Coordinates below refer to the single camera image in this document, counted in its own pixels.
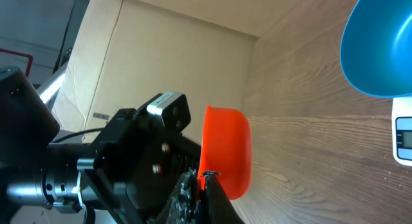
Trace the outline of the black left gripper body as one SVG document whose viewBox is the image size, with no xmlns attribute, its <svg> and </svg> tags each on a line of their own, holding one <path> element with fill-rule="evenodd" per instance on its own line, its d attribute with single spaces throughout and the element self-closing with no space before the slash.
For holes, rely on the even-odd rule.
<svg viewBox="0 0 412 224">
<path fill-rule="evenodd" d="M 182 173 L 199 167 L 199 144 L 120 109 L 77 161 L 79 200 L 108 211 L 116 223 L 146 223 L 165 206 Z"/>
</svg>

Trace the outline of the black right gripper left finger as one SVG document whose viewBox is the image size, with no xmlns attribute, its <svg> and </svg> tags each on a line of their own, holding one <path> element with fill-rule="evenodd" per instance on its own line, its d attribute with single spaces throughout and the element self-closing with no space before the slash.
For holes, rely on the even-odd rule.
<svg viewBox="0 0 412 224">
<path fill-rule="evenodd" d="M 165 206 L 157 215 L 156 224 L 195 223 L 196 175 L 196 169 L 192 168 L 181 174 Z"/>
</svg>

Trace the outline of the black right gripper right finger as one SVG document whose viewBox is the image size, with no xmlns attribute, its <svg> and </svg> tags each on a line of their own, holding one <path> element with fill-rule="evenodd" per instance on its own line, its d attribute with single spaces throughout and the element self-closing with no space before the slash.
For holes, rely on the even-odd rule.
<svg viewBox="0 0 412 224">
<path fill-rule="evenodd" d="M 205 223 L 244 224 L 218 181 L 218 176 L 219 174 L 214 171 L 205 171 L 202 174 L 205 186 L 201 204 Z"/>
</svg>

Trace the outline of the orange plastic measuring scoop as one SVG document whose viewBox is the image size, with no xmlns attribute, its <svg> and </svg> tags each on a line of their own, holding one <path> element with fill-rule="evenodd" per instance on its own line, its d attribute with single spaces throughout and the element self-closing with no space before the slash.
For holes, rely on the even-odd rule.
<svg viewBox="0 0 412 224">
<path fill-rule="evenodd" d="M 248 190 L 252 177 L 252 137 L 248 118 L 237 109 L 207 106 L 201 139 L 198 181 L 216 172 L 227 197 L 236 200 Z"/>
</svg>

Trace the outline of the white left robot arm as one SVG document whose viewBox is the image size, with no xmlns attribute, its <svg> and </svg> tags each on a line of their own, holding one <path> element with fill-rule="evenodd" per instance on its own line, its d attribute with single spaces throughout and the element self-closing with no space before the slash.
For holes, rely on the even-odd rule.
<svg viewBox="0 0 412 224">
<path fill-rule="evenodd" d="M 62 213 L 108 211 L 117 223 L 145 223 L 167 203 L 180 175 L 197 169 L 199 144 L 182 135 L 187 100 L 157 94 L 147 106 L 120 109 L 94 141 L 65 144 L 59 124 L 25 74 L 1 69 L 1 221 L 22 206 Z"/>
</svg>

